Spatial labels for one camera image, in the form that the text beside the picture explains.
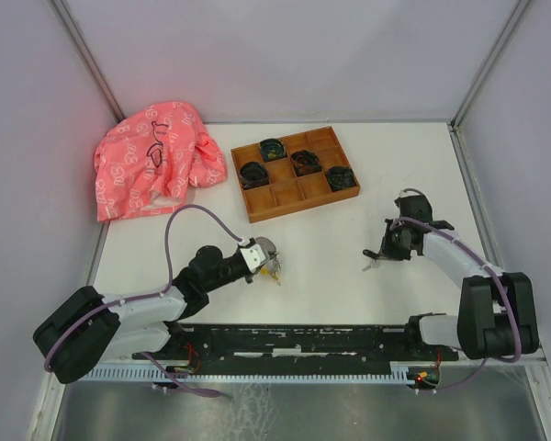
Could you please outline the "black headed key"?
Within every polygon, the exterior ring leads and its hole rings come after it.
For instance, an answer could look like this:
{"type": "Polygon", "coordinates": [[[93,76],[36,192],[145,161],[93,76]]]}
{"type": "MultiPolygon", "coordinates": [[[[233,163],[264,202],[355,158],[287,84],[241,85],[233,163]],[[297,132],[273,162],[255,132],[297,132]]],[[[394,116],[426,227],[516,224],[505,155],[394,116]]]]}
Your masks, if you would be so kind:
{"type": "Polygon", "coordinates": [[[381,263],[382,263],[383,261],[374,261],[374,260],[368,258],[368,263],[367,263],[367,265],[363,268],[363,271],[365,272],[365,271],[368,271],[368,270],[370,270],[370,269],[379,268],[380,265],[381,265],[381,263]]]}

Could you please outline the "metal keyring with yellow grip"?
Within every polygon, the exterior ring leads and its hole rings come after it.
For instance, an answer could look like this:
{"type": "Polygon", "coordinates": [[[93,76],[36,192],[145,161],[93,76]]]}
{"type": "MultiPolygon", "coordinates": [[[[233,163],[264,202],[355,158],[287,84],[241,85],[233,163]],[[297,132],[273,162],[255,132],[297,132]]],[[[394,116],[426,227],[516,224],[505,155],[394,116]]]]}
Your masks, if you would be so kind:
{"type": "Polygon", "coordinates": [[[267,251],[268,254],[268,263],[264,267],[268,269],[277,269],[279,271],[280,279],[279,282],[276,284],[280,286],[282,273],[282,261],[279,256],[280,253],[277,250],[276,245],[267,238],[263,238],[263,248],[267,251]]]}

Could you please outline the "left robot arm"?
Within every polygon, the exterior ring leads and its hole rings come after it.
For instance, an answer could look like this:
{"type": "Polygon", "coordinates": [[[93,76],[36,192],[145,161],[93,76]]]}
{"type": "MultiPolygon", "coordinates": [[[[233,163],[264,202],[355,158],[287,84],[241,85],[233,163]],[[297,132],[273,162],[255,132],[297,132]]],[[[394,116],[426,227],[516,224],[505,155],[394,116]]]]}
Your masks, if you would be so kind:
{"type": "Polygon", "coordinates": [[[45,369],[62,384],[83,378],[97,364],[141,352],[179,356],[184,335],[169,327],[209,304],[208,294],[243,279],[248,283],[276,256],[250,242],[225,257],[214,245],[198,249],[167,288],[130,296],[105,296],[92,286],[77,289],[32,335],[45,369]]]}

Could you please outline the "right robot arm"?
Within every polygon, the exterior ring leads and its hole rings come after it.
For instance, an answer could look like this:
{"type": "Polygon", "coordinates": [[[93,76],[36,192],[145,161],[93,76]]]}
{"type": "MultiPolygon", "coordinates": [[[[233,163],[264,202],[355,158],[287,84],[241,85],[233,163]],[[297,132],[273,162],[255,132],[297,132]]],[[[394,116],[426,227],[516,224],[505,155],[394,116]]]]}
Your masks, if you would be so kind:
{"type": "Polygon", "coordinates": [[[437,346],[461,351],[469,359],[514,363],[540,346],[533,284],[523,272],[508,272],[471,249],[446,220],[437,220],[429,199],[405,188],[394,201],[398,217],[386,221],[378,251],[363,251],[371,267],[405,262],[414,255],[433,262],[460,290],[455,315],[412,316],[404,351],[424,359],[437,346]]]}

